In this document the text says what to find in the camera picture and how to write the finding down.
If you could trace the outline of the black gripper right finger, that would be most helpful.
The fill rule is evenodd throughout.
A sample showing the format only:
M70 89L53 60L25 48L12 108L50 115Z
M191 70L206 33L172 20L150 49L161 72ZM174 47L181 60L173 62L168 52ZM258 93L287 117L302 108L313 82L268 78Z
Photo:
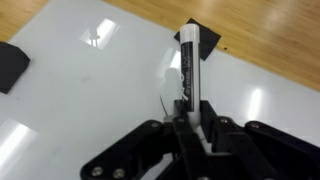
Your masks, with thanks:
M243 127L200 102L201 128L213 153L227 153L251 180L320 180L320 148L260 121Z

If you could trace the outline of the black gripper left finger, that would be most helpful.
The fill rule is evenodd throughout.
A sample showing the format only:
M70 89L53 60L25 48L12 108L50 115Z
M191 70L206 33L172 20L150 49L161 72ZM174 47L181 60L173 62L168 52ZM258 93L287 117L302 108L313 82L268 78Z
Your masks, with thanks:
M147 120L82 166L81 180L140 180L165 154L173 161L156 180L202 180L209 165L186 108L174 101L171 122Z

